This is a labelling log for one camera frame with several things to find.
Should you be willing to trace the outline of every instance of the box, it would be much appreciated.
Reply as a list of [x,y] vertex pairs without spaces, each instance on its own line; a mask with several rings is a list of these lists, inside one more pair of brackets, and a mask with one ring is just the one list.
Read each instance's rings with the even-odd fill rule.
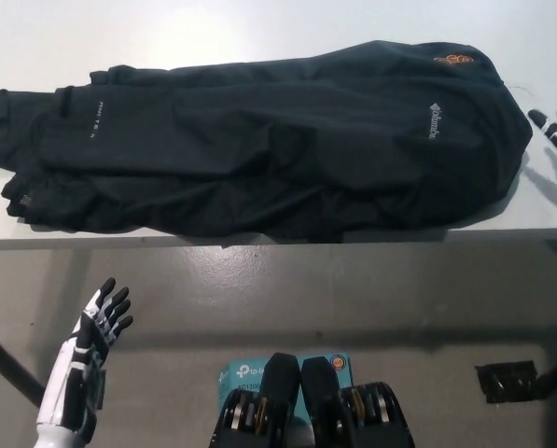
[[[325,357],[338,376],[341,387],[353,385],[351,375],[351,364],[348,354],[326,353],[320,355],[305,355],[297,357],[299,365],[302,367],[303,361],[310,357]],[[235,359],[220,373],[218,378],[218,411],[222,410],[224,401],[232,389],[241,388],[258,392],[261,383],[263,370],[270,358],[249,358]],[[313,442],[313,430],[311,428],[311,420],[305,409],[302,392],[299,390],[297,406],[292,420],[293,428],[289,431],[289,445],[300,446]]]

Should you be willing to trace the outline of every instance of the black metal bracket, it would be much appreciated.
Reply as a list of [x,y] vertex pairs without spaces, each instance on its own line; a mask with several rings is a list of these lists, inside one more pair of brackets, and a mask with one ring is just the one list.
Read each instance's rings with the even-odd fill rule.
[[488,403],[547,399],[557,390],[557,364],[537,375],[533,361],[478,366],[481,391]]

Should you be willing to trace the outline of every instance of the columbia logo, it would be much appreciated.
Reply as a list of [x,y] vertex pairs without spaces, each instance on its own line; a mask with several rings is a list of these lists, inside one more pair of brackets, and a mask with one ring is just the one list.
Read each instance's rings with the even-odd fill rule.
[[431,109],[431,125],[429,126],[429,138],[436,138],[439,134],[439,121],[442,119],[442,109],[438,103],[432,104]]

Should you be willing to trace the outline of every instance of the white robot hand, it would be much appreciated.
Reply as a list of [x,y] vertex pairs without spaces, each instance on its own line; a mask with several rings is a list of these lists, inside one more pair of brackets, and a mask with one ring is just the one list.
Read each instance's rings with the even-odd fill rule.
[[132,323],[131,316],[122,317],[131,306],[129,289],[106,298],[115,284],[109,278],[96,291],[61,347],[39,409],[35,448],[83,448],[91,441],[104,398],[102,366]]

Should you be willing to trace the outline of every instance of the gray floor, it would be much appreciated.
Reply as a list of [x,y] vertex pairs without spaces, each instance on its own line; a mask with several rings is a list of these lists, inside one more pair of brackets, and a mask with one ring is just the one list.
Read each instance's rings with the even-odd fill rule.
[[[91,446],[207,446],[234,357],[343,349],[397,392],[419,447],[557,447],[557,397],[484,403],[474,366],[557,359],[557,254],[537,243],[0,252],[0,341],[44,381],[108,275],[135,325],[108,361]],[[36,411],[0,378],[0,447]]]

